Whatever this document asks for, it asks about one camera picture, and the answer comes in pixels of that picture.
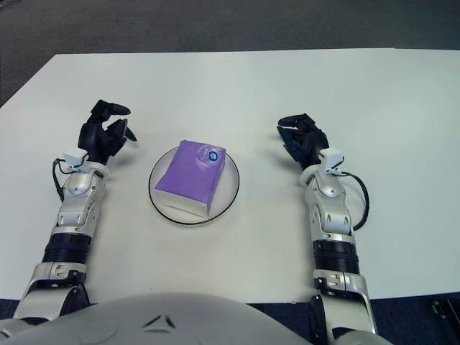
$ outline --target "blue label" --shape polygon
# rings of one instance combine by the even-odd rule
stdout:
[[[217,160],[218,156],[217,156],[217,152],[216,151],[209,151],[209,160],[212,160],[213,162],[215,162]]]

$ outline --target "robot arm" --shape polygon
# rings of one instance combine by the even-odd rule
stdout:
[[[42,262],[32,273],[15,319],[37,325],[90,304],[83,283],[86,258],[106,190],[107,159],[123,147],[127,138],[136,140],[126,119],[115,121],[106,130],[102,124],[111,115],[129,113],[124,106],[98,101],[82,126],[78,148],[64,153],[64,160],[54,161],[53,177],[63,203]],[[62,170],[61,162],[67,163],[68,171]],[[63,174],[69,175],[63,187],[59,186],[55,175],[57,166]]]
[[[306,114],[281,119],[278,131],[285,148],[304,169],[300,184],[310,216],[315,270],[313,279],[320,294],[311,300],[311,328],[315,344],[332,344],[351,330],[377,334],[365,278],[359,274],[354,230],[369,211],[369,197],[362,181],[342,172],[342,153],[329,148],[326,135]],[[366,211],[353,227],[345,205],[342,176],[353,176],[364,188]]]

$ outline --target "gray carpet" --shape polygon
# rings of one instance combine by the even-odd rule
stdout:
[[[460,49],[460,0],[21,0],[3,7],[7,2],[14,1],[0,1],[0,106],[60,53]],[[380,332],[395,344],[447,344],[431,301],[373,301]],[[0,319],[16,304],[0,300]],[[307,336],[307,307],[265,311]]]

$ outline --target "purple box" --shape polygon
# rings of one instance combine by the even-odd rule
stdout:
[[[155,186],[161,204],[207,217],[225,156],[223,147],[180,142],[169,168]]]

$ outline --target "plate rim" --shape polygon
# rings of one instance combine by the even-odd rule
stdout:
[[[222,214],[224,214],[229,208],[231,205],[233,205],[234,201],[236,200],[236,196],[238,195],[238,192],[239,192],[239,169],[238,169],[238,166],[236,165],[234,159],[231,157],[231,155],[229,155],[229,153],[227,151],[225,151],[225,155],[226,157],[230,158],[231,162],[233,163],[235,169],[236,169],[236,174],[238,176],[238,185],[236,186],[236,192],[235,192],[235,196],[233,197],[233,199],[231,200],[230,204],[225,207],[225,209],[217,214],[216,216],[212,217],[212,218],[209,218],[209,219],[206,219],[205,221],[198,221],[198,222],[193,222],[193,223],[186,223],[186,222],[183,222],[183,221],[176,221],[175,219],[172,219],[168,216],[166,216],[163,212],[161,212],[161,210],[155,205],[155,202],[153,201],[153,198],[152,198],[152,192],[150,191],[150,181],[152,180],[152,175],[153,175],[153,171],[155,170],[156,166],[158,165],[158,163],[161,161],[161,159],[163,159],[164,156],[166,156],[168,153],[170,153],[171,151],[173,150],[176,150],[179,146],[176,146],[176,147],[173,147],[172,149],[170,149],[169,151],[167,151],[166,153],[164,153],[158,160],[157,162],[155,163],[155,165],[153,166],[152,168],[152,171],[150,172],[150,176],[149,176],[149,182],[147,184],[147,187],[148,187],[148,190],[149,190],[149,197],[150,197],[150,202],[152,203],[153,207],[155,207],[155,209],[157,210],[157,212],[159,214],[161,214],[163,217],[165,217],[168,221],[171,221],[173,223],[176,223],[176,224],[180,224],[180,225],[187,225],[187,226],[194,226],[194,225],[202,225],[202,224],[206,224],[206,223],[209,223],[210,221],[213,221],[214,219],[218,218],[219,216],[221,216]]]

